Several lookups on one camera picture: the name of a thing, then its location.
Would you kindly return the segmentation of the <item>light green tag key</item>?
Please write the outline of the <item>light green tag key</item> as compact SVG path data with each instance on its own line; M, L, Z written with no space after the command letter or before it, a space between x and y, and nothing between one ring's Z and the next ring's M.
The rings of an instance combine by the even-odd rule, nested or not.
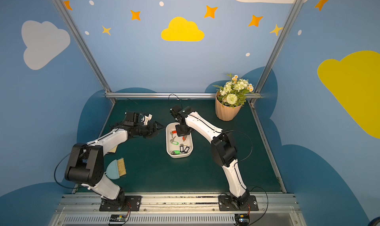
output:
M171 139L170 143L173 144L173 145L178 145L179 144L177 141L174 141L174 139Z

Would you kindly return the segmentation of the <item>white oval storage box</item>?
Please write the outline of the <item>white oval storage box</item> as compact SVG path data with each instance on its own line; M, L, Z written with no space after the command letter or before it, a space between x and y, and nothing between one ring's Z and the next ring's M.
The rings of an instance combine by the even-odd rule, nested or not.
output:
M166 136L166 152L167 154L172 157L172 158L185 158L185 157L188 157L191 155L193 149L194 149L194 145L193 145L193 140L192 140L192 135L189 134L187 136L187 139L185 141L182 140L182 137L179 137L177 136L177 133L176 134L173 134L171 135L170 132L171 131L175 131L176 130L176 125L178 123L170 123L166 126L166 129L165 129L165 136ZM178 145L173 145L170 143L170 140L171 139L174 139L174 141L177 141L179 144ZM180 150L180 144L183 144L184 145L184 148L186 146L190 146L191 147L191 150L188 152L188 153L181 153L181 154L178 154L178 155L172 155L171 154L171 151L173 150Z

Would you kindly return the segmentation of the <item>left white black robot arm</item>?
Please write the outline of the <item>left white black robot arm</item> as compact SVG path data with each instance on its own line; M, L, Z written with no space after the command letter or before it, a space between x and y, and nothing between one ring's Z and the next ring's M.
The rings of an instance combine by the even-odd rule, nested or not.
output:
M104 156L121 143L135 137L152 138L163 125L153 121L151 114L126 112L121 123L102 137L87 143L77 143L67 154L64 178L101 196L100 211L128 211L124 190L111 181L105 170Z

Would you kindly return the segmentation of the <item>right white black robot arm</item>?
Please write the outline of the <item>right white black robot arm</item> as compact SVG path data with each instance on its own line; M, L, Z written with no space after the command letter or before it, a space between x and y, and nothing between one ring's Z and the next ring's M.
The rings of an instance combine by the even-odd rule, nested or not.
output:
M238 167L236 142L231 131L224 131L202 118L194 109L176 105L170 108L170 114L178 122L175 126L180 137L196 131L210 144L214 162L222 167L229 184L232 202L240 208L250 197Z

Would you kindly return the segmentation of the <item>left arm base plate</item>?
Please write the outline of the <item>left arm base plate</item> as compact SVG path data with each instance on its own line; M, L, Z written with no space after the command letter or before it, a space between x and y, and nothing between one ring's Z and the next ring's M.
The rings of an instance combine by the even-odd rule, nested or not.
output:
M99 211L100 212L137 212L141 206L142 196L140 195L125 195L124 198L109 200L102 199Z

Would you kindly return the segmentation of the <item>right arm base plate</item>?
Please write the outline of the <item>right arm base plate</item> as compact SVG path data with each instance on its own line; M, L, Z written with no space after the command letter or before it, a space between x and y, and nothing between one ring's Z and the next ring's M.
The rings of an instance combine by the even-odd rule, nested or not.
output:
M218 206L220 211L259 211L258 203L254 195L250 195L244 204L239 204L230 195L221 194L218 196Z

